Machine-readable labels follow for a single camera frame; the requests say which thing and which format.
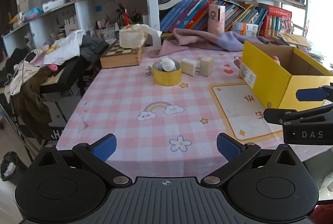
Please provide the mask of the white shirt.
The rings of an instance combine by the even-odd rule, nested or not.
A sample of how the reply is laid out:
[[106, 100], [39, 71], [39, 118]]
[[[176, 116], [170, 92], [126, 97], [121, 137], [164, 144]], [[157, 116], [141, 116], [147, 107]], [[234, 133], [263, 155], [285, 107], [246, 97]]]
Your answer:
[[21, 86], [41, 69], [57, 71], [63, 63], [78, 57], [83, 35], [84, 30], [73, 31], [67, 37], [56, 40], [52, 45], [46, 44], [42, 48], [33, 49], [24, 55], [18, 63], [14, 64], [14, 73], [5, 83], [6, 96], [17, 95], [21, 91]]

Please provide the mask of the beige tissue pack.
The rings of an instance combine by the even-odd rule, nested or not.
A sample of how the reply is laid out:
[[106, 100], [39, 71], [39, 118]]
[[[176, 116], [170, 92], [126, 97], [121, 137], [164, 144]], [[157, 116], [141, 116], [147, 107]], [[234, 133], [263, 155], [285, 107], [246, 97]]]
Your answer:
[[161, 37], [162, 32], [145, 24], [127, 25], [119, 31], [119, 45], [124, 49], [140, 48], [148, 35]]

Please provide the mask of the beige staple box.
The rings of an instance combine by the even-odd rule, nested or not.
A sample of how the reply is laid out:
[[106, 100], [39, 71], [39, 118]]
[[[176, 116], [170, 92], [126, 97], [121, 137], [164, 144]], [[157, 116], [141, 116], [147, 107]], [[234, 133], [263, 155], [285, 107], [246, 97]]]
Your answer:
[[213, 57], [201, 57], [199, 58], [199, 74], [205, 77], [209, 77], [213, 72]]

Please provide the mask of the brown paper envelope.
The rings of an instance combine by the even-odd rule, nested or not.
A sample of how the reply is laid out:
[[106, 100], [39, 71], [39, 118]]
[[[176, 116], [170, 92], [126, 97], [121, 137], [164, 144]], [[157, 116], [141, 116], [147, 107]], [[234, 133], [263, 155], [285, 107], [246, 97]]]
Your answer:
[[278, 35], [287, 43], [311, 48], [311, 44], [303, 36], [289, 34], [289, 33], [279, 33]]

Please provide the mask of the white spray bottle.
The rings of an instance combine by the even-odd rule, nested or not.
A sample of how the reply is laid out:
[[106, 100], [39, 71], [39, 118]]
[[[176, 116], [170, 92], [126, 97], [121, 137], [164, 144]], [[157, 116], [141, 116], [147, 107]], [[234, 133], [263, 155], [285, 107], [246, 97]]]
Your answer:
[[165, 72], [172, 72], [177, 69], [175, 62], [168, 57], [163, 57], [160, 61], [163, 71]]

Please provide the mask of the wooden chess box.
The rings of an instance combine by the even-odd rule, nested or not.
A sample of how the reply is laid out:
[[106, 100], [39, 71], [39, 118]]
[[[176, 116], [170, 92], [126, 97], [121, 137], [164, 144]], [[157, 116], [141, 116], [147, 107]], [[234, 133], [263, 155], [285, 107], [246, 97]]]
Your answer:
[[118, 41], [112, 43], [100, 57], [103, 69], [138, 66], [142, 59], [144, 47], [122, 48]]

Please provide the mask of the pink checkered tablecloth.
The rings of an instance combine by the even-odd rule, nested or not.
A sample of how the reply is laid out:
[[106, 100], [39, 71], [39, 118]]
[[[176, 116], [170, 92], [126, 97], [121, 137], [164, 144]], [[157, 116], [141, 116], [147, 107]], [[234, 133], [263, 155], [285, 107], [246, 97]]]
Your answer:
[[92, 144], [112, 133], [117, 140], [109, 165], [137, 176], [201, 178], [226, 159], [218, 152], [219, 133], [236, 133], [247, 142], [246, 127], [255, 129], [252, 142], [264, 149], [282, 143], [281, 133], [265, 135], [263, 108], [239, 76], [240, 52], [191, 48], [171, 55], [212, 57], [210, 76], [182, 75], [171, 87], [154, 82], [155, 60], [144, 50], [140, 65], [103, 69], [91, 83], [59, 138], [59, 150]]

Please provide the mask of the yellow cardboard box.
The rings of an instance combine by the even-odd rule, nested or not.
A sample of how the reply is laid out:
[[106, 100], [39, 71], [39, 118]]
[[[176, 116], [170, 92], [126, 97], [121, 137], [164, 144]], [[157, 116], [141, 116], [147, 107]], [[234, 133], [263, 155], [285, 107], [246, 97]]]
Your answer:
[[[281, 64], [273, 61], [272, 56], [277, 56]], [[297, 111], [324, 104], [298, 101], [297, 90], [332, 82], [332, 73], [300, 49], [248, 41], [244, 42], [240, 76], [265, 108]]]

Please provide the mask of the pink plush toy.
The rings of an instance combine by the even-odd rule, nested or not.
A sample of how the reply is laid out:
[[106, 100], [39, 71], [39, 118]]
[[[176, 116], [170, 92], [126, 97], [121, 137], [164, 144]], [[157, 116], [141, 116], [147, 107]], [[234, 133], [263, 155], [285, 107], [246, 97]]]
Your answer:
[[280, 65], [280, 61], [279, 61], [279, 58], [277, 56], [272, 56], [271, 57], [273, 61], [275, 61], [278, 65]]

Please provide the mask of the orange white box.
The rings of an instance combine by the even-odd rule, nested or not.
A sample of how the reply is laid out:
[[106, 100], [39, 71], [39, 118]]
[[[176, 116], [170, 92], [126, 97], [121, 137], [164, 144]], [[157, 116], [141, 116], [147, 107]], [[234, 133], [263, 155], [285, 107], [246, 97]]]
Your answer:
[[256, 24], [248, 24], [244, 22], [233, 22], [232, 23], [232, 29], [238, 30], [238, 31], [258, 31], [258, 25]]
[[240, 30], [232, 29], [232, 32], [235, 32], [241, 36], [246, 36], [246, 37], [256, 37], [257, 36], [256, 31], [240, 31]]

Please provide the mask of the pink purple scarf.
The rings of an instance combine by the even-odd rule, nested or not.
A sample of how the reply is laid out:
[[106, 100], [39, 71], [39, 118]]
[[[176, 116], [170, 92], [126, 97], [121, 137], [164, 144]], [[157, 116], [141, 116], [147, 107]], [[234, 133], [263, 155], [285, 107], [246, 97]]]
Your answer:
[[149, 51], [150, 58], [163, 57], [175, 52], [189, 49], [189, 47], [214, 51], [238, 52], [242, 51], [244, 42], [270, 44], [261, 36], [246, 37], [233, 31], [215, 35], [206, 31], [176, 28], [173, 35], [166, 38], [160, 49]]

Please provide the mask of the orange white box lower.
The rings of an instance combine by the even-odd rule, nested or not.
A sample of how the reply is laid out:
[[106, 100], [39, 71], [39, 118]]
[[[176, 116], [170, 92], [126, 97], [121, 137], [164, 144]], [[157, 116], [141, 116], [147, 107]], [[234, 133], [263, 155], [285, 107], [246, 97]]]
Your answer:
[[246, 36], [246, 37], [256, 37], [257, 36], [256, 31], [240, 31], [240, 30], [232, 29], [232, 32], [235, 32], [241, 36]]

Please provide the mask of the black trash bin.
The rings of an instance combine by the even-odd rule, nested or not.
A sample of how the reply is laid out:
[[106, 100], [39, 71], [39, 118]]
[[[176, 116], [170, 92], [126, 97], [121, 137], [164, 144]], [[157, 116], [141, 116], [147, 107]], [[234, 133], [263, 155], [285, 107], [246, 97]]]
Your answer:
[[9, 151], [1, 162], [1, 180], [17, 186], [27, 169], [17, 153]]

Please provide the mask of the yellow tape roll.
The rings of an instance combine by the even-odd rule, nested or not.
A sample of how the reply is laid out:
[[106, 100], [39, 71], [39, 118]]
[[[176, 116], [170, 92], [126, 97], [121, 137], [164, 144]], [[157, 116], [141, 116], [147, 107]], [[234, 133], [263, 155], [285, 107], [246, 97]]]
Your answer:
[[152, 65], [151, 70], [155, 83], [165, 87], [175, 86], [181, 83], [182, 67], [178, 61], [174, 62], [176, 69], [170, 72], [164, 71], [162, 68], [158, 67], [160, 64], [159, 62], [156, 62]]

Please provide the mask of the dark grey garment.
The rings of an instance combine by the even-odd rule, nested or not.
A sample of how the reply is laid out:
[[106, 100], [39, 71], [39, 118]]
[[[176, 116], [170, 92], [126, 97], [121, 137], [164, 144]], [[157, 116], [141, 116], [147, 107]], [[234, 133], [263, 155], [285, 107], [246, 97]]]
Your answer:
[[95, 63], [108, 47], [109, 44], [104, 39], [84, 35], [80, 46], [80, 56], [90, 63]]

